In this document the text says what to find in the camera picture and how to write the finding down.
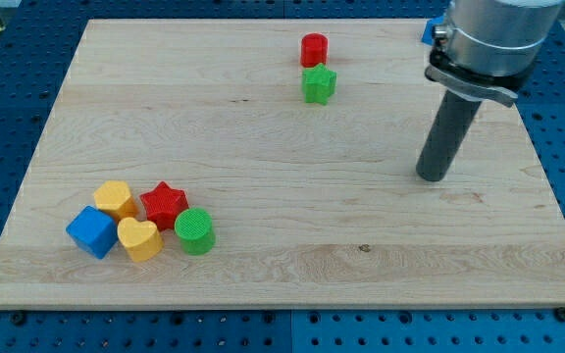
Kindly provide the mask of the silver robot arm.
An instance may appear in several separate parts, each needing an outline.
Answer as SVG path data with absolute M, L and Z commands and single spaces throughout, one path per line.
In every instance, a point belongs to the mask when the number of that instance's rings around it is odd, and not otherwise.
M 431 29 L 426 78 L 466 101 L 512 106 L 562 7 L 562 0 L 451 0 Z

